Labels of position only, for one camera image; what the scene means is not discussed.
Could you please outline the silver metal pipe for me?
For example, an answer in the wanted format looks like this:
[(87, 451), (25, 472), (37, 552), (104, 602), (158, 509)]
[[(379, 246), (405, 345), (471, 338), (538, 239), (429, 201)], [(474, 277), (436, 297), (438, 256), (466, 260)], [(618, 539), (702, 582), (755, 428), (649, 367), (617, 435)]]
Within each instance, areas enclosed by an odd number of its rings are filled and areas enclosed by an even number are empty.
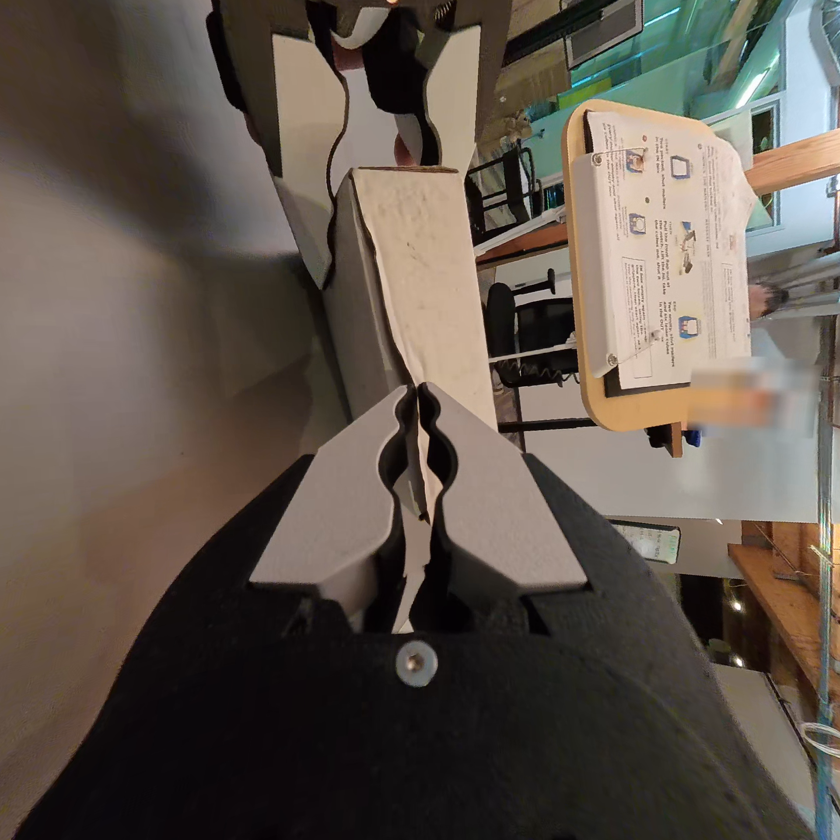
[(839, 314), (839, 252), (777, 270), (759, 282), (785, 290), (789, 297), (767, 319), (834, 317)]

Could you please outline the green glass panel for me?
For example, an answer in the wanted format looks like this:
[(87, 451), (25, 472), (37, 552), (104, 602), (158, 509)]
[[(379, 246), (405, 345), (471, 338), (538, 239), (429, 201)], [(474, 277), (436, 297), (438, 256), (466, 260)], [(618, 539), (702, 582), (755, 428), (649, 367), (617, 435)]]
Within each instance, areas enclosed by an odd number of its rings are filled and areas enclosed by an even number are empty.
[(600, 98), (711, 121), (784, 89), (791, 2), (645, 2), (642, 31), (572, 69), (570, 88), (528, 109), (534, 157), (559, 152), (566, 122)]

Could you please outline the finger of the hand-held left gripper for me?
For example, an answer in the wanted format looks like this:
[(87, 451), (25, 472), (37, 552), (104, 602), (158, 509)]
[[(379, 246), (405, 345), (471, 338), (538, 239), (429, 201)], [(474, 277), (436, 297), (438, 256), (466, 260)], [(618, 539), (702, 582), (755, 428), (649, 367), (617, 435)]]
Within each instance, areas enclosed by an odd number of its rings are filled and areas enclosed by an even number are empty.
[(429, 2), (425, 164), (464, 172), (492, 115), (510, 1)]
[(300, 257), (318, 289), (333, 265), (330, 166), (346, 129), (347, 87), (326, 55), (321, 2), (218, 2), (221, 35)]

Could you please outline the wooden beam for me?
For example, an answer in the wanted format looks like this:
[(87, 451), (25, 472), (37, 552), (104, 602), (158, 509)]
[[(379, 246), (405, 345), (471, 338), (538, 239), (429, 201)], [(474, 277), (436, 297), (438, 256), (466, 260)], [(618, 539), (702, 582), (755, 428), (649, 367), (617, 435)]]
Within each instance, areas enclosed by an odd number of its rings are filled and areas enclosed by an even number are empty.
[(756, 154), (752, 158), (751, 168), (745, 172), (757, 196), (838, 174), (838, 129)]

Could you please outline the black office chair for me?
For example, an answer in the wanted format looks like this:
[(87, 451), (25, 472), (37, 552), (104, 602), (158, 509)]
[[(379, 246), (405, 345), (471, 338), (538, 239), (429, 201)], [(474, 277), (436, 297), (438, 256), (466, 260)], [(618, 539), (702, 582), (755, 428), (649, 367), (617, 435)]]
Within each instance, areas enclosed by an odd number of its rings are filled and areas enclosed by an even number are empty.
[(571, 297), (561, 297), (553, 268), (545, 279), (509, 287), (495, 281), (482, 306), (495, 390), (562, 386), (580, 380)]

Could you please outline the person's left hand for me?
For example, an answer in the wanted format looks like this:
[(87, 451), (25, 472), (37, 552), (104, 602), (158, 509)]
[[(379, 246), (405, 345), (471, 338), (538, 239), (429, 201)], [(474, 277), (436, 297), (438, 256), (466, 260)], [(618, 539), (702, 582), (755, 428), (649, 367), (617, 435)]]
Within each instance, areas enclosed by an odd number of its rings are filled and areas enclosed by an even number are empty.
[(398, 132), (396, 117), (373, 103), (361, 50), (346, 49), (335, 39), (331, 46), (335, 68), (347, 83), (349, 105), (347, 128), (332, 159), (331, 174), (340, 181), (357, 166), (418, 165)]

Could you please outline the white cardboard box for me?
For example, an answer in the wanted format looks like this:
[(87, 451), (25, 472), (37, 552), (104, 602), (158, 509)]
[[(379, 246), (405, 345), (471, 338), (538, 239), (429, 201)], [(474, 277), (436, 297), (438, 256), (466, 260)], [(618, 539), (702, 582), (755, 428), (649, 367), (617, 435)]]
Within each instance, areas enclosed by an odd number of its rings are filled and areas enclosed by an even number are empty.
[(324, 307), (353, 423), (321, 446), (307, 491), (318, 513), (299, 579), (361, 629), (393, 634), (405, 587), (408, 474), (432, 522), (430, 566), (409, 617), (436, 627), (450, 601), (486, 615), (516, 598), (503, 527), (505, 458), (490, 388), (463, 184), (455, 171), (356, 169), (339, 189)]

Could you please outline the black metal rack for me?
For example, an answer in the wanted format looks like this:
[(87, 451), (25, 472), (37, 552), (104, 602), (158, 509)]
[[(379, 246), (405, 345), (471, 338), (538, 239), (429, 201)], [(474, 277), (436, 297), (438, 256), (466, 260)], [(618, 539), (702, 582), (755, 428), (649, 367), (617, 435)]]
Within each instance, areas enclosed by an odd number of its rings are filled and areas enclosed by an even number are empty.
[(531, 150), (517, 144), (468, 169), (465, 197), (474, 243), (540, 217), (543, 188)]

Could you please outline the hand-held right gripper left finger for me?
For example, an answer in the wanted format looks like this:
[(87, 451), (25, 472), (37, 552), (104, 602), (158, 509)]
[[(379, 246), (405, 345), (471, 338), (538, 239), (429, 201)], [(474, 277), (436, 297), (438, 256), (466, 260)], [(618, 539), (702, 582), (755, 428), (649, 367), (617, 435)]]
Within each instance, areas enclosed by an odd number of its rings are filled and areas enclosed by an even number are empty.
[(396, 617), (406, 588), (403, 507), (417, 399), (400, 385), (320, 447), (250, 574), (251, 585)]

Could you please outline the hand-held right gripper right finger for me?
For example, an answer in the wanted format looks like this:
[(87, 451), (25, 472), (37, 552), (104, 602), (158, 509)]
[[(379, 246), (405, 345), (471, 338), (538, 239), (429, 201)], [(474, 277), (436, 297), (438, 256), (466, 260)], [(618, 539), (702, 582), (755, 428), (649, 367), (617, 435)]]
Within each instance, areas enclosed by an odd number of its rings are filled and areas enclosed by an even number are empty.
[(569, 592), (587, 577), (522, 452), (432, 382), (417, 391), (450, 592)]

